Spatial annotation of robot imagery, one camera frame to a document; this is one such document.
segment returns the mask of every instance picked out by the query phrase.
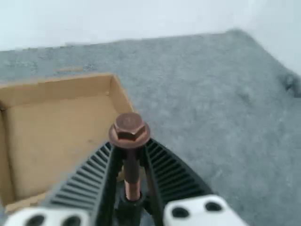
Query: cardboard box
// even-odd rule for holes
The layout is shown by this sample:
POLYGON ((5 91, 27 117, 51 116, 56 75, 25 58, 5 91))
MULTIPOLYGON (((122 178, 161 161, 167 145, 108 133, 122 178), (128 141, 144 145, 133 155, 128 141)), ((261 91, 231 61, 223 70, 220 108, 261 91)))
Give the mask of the cardboard box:
POLYGON ((11 210, 43 199, 133 111, 109 73, 2 87, 0 109, 0 197, 11 210))

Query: bolt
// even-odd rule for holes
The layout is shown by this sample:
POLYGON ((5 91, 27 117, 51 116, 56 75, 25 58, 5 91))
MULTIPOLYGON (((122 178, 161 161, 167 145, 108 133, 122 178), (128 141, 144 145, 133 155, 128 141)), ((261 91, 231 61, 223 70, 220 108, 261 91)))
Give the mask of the bolt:
POLYGON ((117 117, 109 130, 110 142, 123 153, 125 193, 130 201, 140 199, 140 152, 150 139, 150 128, 137 113, 117 117))

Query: mounting hole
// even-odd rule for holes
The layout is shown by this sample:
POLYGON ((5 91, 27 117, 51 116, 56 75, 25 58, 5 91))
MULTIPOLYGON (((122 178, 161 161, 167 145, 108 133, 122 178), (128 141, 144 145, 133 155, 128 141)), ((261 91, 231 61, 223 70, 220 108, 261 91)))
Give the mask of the mounting hole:
POLYGON ((187 218, 189 216, 189 212, 183 207, 175 207, 172 214, 174 218, 187 218))
POLYGON ((44 220, 45 217, 43 215, 35 215, 26 222, 26 226, 40 226, 44 220))
POLYGON ((77 216, 72 216, 67 218, 62 226, 80 226, 80 218, 77 216))
POLYGON ((222 207, 219 204, 215 203, 215 202, 208 202, 205 207, 208 211, 212 211, 212 212, 222 210, 222 207))

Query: carpet floor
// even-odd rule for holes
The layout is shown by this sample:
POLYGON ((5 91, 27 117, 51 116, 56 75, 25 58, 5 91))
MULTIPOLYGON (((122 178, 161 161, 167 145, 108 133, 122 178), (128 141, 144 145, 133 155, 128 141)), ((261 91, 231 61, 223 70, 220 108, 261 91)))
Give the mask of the carpet floor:
POLYGON ((248 34, 0 52, 2 84, 63 67, 117 74, 152 136, 251 226, 300 224, 300 81, 248 34))

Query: white wall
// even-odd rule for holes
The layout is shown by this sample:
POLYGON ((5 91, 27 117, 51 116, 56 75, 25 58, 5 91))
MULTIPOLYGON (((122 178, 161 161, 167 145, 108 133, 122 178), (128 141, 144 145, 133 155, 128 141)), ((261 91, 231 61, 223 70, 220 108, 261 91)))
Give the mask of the white wall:
POLYGON ((0 50, 223 32, 248 0, 1 0, 0 50))
POLYGON ((265 0, 243 28, 272 56, 301 75, 300 0, 265 0))
POLYGON ((1 0, 0 50, 240 27, 301 74, 299 0, 1 0))

